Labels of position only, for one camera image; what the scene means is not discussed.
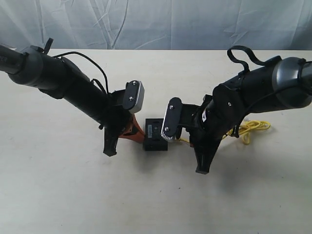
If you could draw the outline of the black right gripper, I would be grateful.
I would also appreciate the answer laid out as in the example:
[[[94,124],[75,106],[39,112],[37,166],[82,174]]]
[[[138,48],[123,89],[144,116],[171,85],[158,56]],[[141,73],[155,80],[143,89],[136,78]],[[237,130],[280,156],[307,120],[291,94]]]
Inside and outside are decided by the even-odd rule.
[[[189,133],[196,172],[207,174],[223,137],[238,136],[238,94],[206,95],[201,105],[183,103],[180,127]]]

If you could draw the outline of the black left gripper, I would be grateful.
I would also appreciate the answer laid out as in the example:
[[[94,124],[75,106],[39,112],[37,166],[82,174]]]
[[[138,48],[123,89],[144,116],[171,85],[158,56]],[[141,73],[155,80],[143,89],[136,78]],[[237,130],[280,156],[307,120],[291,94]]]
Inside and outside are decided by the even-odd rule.
[[[101,115],[100,129],[104,129],[104,149],[107,156],[117,154],[119,138],[132,140],[139,144],[144,142],[144,131],[134,114],[123,108],[125,90],[117,90],[107,95],[108,105]]]

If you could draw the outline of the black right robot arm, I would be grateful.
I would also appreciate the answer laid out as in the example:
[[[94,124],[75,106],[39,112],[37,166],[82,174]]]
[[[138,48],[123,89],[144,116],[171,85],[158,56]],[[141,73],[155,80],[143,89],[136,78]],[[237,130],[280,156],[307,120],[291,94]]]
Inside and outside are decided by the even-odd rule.
[[[312,63],[289,57],[219,84],[200,106],[184,104],[196,172],[209,172],[223,137],[238,137],[248,114],[304,108],[311,102]]]

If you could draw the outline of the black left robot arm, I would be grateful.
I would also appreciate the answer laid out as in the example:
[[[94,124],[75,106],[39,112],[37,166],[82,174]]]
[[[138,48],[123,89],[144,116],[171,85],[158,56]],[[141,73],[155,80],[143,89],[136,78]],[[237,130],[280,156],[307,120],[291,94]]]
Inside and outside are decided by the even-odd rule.
[[[119,138],[144,142],[145,133],[135,117],[144,99],[141,81],[132,80],[125,89],[110,93],[69,59],[49,56],[48,50],[30,46],[15,51],[1,46],[0,70],[14,83],[37,88],[54,99],[65,99],[96,121],[104,131],[103,153],[107,156],[116,155]]]

